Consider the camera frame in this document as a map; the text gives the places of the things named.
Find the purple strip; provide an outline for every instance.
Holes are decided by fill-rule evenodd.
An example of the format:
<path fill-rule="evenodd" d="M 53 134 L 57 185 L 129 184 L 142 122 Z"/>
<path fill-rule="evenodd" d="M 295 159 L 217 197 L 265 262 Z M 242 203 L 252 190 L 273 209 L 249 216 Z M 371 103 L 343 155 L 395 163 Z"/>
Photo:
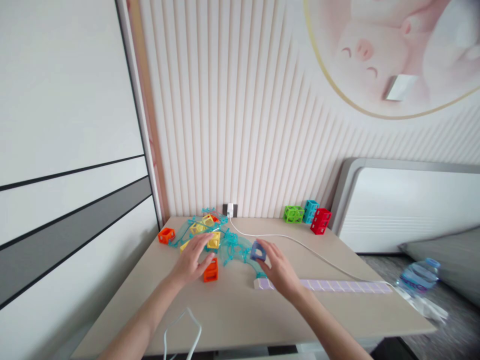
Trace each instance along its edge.
<path fill-rule="evenodd" d="M 356 281 L 349 281 L 350 287 L 353 289 L 354 292 L 356 293 L 363 293 L 362 288 L 359 286 L 359 283 Z"/>
<path fill-rule="evenodd" d="M 328 281 L 333 289 L 334 292 L 336 293 L 342 293 L 343 290 L 342 288 L 340 287 L 340 284 L 338 281 L 335 281 L 335 280 L 329 280 Z"/>
<path fill-rule="evenodd" d="M 315 291 L 323 291 L 322 287 L 320 286 L 318 280 L 309 280 L 311 287 Z"/>
<path fill-rule="evenodd" d="M 353 289 L 350 287 L 348 281 L 339 281 L 340 287 L 343 289 L 344 292 L 346 293 L 352 293 Z"/>
<path fill-rule="evenodd" d="M 260 287 L 264 290 L 274 290 L 275 286 L 267 278 L 258 279 Z M 368 294 L 389 294 L 392 292 L 390 286 L 380 282 L 368 281 L 336 281 L 301 279 L 301 284 L 307 289 L 319 292 L 336 293 L 368 293 Z"/>
<path fill-rule="evenodd" d="M 324 291 L 326 291 L 326 292 L 334 291 L 327 280 L 320 280 L 319 283 L 320 283 L 320 286 L 323 288 Z"/>

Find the charging cable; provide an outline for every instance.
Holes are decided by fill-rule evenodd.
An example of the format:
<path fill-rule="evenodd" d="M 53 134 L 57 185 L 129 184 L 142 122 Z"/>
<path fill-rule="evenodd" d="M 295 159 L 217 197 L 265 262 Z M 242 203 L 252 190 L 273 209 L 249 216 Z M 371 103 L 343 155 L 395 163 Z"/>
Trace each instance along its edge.
<path fill-rule="evenodd" d="M 198 334 L 196 335 L 196 339 L 193 342 L 193 345 L 191 346 L 190 351 L 188 352 L 186 360 L 191 360 L 192 355 L 194 354 L 195 348 L 197 347 L 197 344 L 199 343 L 200 334 L 202 333 L 202 325 L 200 325 L 198 320 L 195 318 L 194 314 L 192 314 L 192 310 L 190 310 L 190 308 L 187 307 L 185 310 L 183 310 L 183 312 L 180 314 L 180 316 L 176 318 L 176 320 L 174 322 L 172 322 L 170 325 L 168 325 L 166 327 L 165 332 L 163 333 L 163 360 L 167 360 L 167 331 L 169 330 L 169 328 L 171 326 L 178 323 L 178 321 L 185 315 L 185 313 L 188 313 L 190 315 L 191 319 L 193 320 L 193 322 L 198 326 Z M 178 354 L 173 355 L 170 358 L 170 360 L 174 360 L 174 358 L 177 355 Z"/>
<path fill-rule="evenodd" d="M 352 279 L 354 280 L 357 280 L 357 281 L 361 281 L 361 282 L 369 282 L 369 283 L 378 283 L 378 284 L 387 284 L 389 286 L 391 286 L 393 288 L 393 285 L 390 284 L 389 282 L 387 281 L 384 281 L 384 280 L 365 280 L 365 279 L 362 279 L 361 277 L 357 277 L 355 275 L 352 275 L 351 273 L 349 273 L 348 271 L 345 271 L 343 270 L 341 267 L 338 267 L 337 265 L 331 263 L 330 261 L 328 261 L 326 258 L 324 258 L 322 255 L 320 255 L 318 252 L 312 250 L 311 248 L 309 248 L 307 245 L 305 245 L 304 243 L 298 241 L 297 239 L 293 238 L 293 237 L 290 237 L 290 236 L 287 236 L 287 235 L 283 235 L 283 234 L 262 234 L 262 235 L 253 235 L 253 234 L 246 234 L 244 232 L 241 232 L 240 230 L 237 229 L 237 227 L 234 225 L 233 221 L 232 221 L 232 218 L 230 218 L 230 224 L 233 226 L 233 228 L 240 234 L 242 235 L 245 235 L 245 236 L 251 236 L 251 237 L 254 237 L 254 238 L 257 238 L 257 237 L 266 237 L 266 236 L 278 236 L 278 237 L 282 237 L 282 238 L 287 238 L 287 239 L 290 239 L 292 240 L 293 242 L 303 246 L 305 249 L 307 249 L 309 252 L 311 252 L 312 254 L 314 254 L 317 258 L 323 260 L 325 263 L 327 263 L 328 265 L 330 265 L 331 267 L 337 269 L 338 271 L 340 271 L 341 273 L 344 273 L 345 275 L 351 277 Z"/>

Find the power outlet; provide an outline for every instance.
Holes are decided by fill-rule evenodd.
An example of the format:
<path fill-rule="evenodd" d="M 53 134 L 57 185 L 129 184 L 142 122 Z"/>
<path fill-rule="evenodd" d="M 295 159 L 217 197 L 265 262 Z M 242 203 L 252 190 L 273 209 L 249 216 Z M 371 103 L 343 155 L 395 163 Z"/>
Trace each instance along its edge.
<path fill-rule="evenodd" d="M 236 218 L 239 206 L 237 204 L 233 204 L 233 216 L 229 216 L 229 204 L 223 204 L 222 207 L 222 214 L 229 218 Z"/>

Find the yellow block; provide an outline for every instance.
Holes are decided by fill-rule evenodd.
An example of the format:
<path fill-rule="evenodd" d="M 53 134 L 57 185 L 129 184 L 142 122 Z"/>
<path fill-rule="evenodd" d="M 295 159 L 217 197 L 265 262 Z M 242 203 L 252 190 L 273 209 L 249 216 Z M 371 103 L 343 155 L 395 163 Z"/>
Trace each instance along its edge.
<path fill-rule="evenodd" d="M 202 224 L 199 224 L 199 223 L 194 223 L 191 228 L 190 228 L 190 231 L 193 235 L 196 235 L 198 233 L 201 233 L 203 231 L 205 231 L 207 228 L 205 226 L 203 226 Z"/>
<path fill-rule="evenodd" d="M 210 214 L 207 214 L 204 217 L 202 217 L 201 222 L 207 225 L 208 227 L 212 227 L 215 224 L 215 221 Z"/>
<path fill-rule="evenodd" d="M 209 249 L 218 249 L 220 246 L 220 232 L 212 231 L 213 237 L 208 241 L 206 247 Z"/>
<path fill-rule="evenodd" d="M 186 243 L 184 243 L 182 246 L 180 246 L 180 254 L 184 252 L 185 248 L 189 244 L 190 240 L 188 240 Z"/>

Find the gray carpet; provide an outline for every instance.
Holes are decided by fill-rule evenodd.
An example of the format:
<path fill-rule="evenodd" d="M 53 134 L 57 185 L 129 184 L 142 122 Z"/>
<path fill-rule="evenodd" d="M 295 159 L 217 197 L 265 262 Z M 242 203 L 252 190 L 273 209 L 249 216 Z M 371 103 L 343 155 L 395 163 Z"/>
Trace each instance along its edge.
<path fill-rule="evenodd" d="M 403 269 L 413 262 L 408 256 L 360 256 L 383 279 L 394 284 Z M 445 309 L 445 325 L 433 323 L 438 331 L 402 339 L 420 360 L 480 359 L 480 309 L 439 282 L 426 298 Z"/>

